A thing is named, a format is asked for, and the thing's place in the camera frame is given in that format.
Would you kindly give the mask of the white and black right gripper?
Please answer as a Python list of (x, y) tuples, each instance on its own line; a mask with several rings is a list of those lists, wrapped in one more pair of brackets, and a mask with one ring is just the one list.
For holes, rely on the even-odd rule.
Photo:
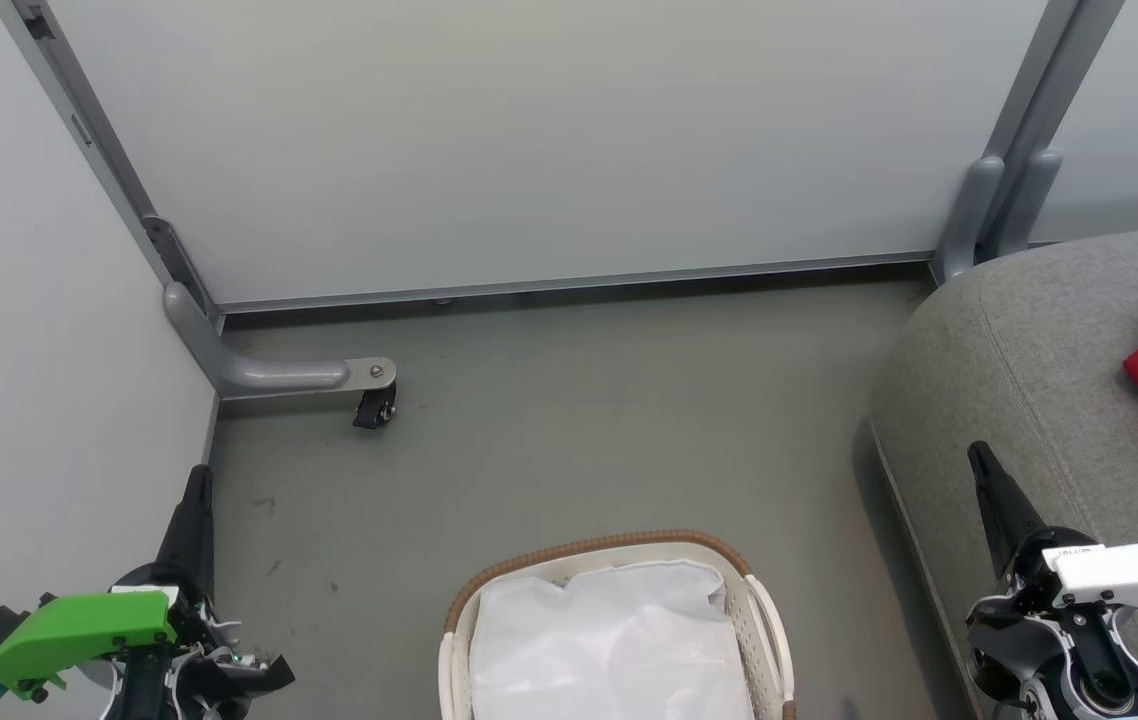
[[(991, 566), (1003, 577), (1026, 537), (1044, 529), (1044, 519), (989, 442), (971, 442), (966, 455)], [(1138, 610), (1138, 543), (1044, 548), (1034, 560), (1034, 570), (1017, 594), (1022, 611), (1085, 605)]]

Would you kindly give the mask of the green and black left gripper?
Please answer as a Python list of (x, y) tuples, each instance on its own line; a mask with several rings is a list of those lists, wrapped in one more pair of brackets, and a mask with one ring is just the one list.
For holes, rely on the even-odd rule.
[(163, 584), (49, 597), (38, 610), (0, 607), (0, 687), (33, 703), (61, 673), (102, 661), (104, 719), (239, 719), (241, 702), (296, 682), (284, 656), (232, 657), (211, 611), (213, 474), (191, 467), (156, 556)]

